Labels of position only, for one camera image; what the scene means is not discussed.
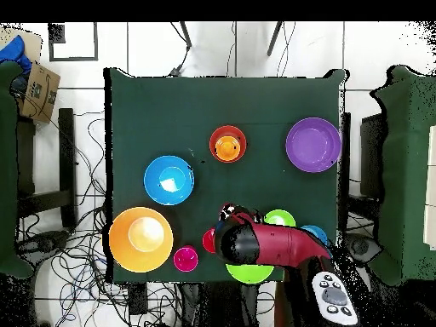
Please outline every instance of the remote control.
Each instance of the remote control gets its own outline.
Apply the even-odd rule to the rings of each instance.
[[[353,325],[358,316],[342,281],[331,272],[320,272],[312,280],[321,315],[336,324]]]

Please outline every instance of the purple bowl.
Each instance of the purple bowl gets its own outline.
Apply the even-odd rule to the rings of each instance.
[[[286,154],[299,169],[309,173],[330,168],[341,153],[341,137],[335,126],[322,118],[305,118],[286,137]]]

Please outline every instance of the light blue bowl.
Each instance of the light blue bowl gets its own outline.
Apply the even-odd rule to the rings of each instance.
[[[312,225],[311,226],[303,226],[302,229],[305,229],[306,231],[309,231],[310,233],[317,236],[323,242],[323,244],[325,244],[326,246],[329,245],[329,240],[327,239],[327,235],[318,226],[312,226]]]
[[[159,204],[180,204],[194,188],[194,173],[183,159],[162,156],[146,168],[144,187],[150,198]]]

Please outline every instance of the lime green bowl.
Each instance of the lime green bowl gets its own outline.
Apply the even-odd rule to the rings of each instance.
[[[275,209],[265,215],[265,222],[270,225],[295,227],[294,217],[290,212],[282,209]]]
[[[268,212],[265,222],[272,225],[282,225],[295,227],[295,220],[291,213],[282,209],[275,209]],[[226,265],[227,271],[243,284],[259,284],[265,281],[273,272],[274,266],[261,265]]]
[[[260,265],[226,265],[227,271],[243,284],[259,284],[273,272],[274,266]]]

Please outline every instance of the pink cup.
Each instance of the pink cup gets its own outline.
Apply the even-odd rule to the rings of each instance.
[[[198,255],[192,246],[183,246],[175,252],[173,261],[179,271],[190,272],[198,264]]]

